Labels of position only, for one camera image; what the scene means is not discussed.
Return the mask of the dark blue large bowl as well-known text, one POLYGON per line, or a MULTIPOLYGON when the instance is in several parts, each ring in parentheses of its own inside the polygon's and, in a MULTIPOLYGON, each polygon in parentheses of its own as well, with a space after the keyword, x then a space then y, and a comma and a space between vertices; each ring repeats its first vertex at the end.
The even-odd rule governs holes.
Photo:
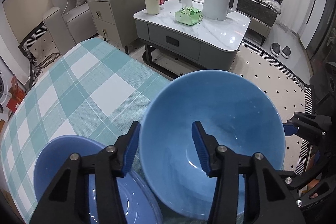
POLYGON ((64 135, 41 151, 34 169, 33 223, 162 223, 155 197, 131 168, 138 132, 104 146, 64 135))

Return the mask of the light blue bowl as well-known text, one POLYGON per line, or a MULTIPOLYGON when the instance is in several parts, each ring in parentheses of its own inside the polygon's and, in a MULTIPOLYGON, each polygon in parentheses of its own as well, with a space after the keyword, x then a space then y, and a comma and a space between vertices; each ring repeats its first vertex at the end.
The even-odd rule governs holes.
POLYGON ((222 155, 261 153, 274 169, 285 133, 274 103, 254 83, 220 70, 188 73, 152 100, 141 122, 139 158, 151 190, 184 217, 209 217, 222 155))

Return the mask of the grey slippers pair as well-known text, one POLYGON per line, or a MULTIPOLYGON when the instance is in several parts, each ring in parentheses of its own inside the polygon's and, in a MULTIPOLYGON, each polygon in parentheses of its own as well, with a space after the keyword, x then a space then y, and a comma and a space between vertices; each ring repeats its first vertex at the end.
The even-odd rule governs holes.
POLYGON ((291 55, 290 48, 288 46, 281 48, 279 43, 272 43, 270 46, 270 51, 274 56, 279 57, 280 55, 282 55, 286 59, 288 59, 291 55))

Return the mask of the teal checked tablecloth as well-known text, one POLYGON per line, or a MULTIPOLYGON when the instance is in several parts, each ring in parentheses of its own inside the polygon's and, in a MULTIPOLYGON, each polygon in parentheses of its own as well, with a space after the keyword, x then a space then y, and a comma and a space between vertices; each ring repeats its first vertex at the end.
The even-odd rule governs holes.
POLYGON ((83 41, 46 71, 3 133, 1 167, 25 222, 37 205, 33 172, 44 146, 62 135, 113 144, 168 80, 102 39, 83 41))

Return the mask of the red cardboard box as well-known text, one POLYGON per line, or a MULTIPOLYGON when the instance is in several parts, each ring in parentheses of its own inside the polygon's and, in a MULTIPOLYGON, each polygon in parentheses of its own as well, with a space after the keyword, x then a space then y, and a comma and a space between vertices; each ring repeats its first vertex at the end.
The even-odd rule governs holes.
POLYGON ((15 76, 12 77, 10 88, 9 88, 9 101, 6 107, 13 113, 16 112, 17 108, 21 104, 26 92, 19 86, 19 82, 15 76))

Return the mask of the white washing machine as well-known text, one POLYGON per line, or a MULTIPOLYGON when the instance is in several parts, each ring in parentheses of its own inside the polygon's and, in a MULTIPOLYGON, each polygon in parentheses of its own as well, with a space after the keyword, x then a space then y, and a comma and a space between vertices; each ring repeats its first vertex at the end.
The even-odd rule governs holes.
POLYGON ((11 110, 7 107, 12 94, 9 92, 11 88, 11 80, 14 77, 12 71, 7 67, 2 58, 0 58, 0 104, 1 104, 1 120, 7 122, 11 116, 11 110))

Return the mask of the green tissue pack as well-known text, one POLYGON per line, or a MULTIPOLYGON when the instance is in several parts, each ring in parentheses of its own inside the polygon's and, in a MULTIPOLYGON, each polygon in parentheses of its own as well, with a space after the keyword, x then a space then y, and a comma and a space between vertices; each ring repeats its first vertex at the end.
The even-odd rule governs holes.
POLYGON ((188 26, 193 26, 201 22, 202 19, 202 11, 194 7, 185 7, 175 12, 175 20, 188 26))

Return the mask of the white marble coffee table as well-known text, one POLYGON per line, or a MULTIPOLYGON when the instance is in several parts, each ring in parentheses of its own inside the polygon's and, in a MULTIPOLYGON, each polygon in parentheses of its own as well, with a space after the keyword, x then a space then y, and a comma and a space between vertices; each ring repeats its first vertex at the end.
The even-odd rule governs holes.
POLYGON ((177 74, 153 61, 152 52, 160 50, 168 51, 199 69, 228 71, 247 32, 250 18, 234 11, 223 21, 203 18, 188 26, 175 19, 175 12, 181 6, 180 0, 168 0, 157 15, 149 15, 146 10, 133 15, 138 38, 145 45, 142 56, 145 64, 176 79, 177 74))

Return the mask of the grey side cabinet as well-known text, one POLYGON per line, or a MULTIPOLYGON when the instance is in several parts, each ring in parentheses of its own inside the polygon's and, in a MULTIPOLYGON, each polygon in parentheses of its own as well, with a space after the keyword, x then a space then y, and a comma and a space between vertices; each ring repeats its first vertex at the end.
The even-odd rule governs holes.
POLYGON ((128 53, 138 39, 133 15, 145 9, 145 0, 87 0, 97 33, 128 53))

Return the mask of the cream tumbler cup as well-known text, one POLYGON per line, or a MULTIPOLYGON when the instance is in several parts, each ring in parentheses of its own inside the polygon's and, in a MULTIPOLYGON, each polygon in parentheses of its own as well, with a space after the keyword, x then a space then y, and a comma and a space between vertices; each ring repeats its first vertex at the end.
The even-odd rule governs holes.
POLYGON ((145 6, 147 14, 149 15, 159 14, 159 0, 145 0, 145 6))

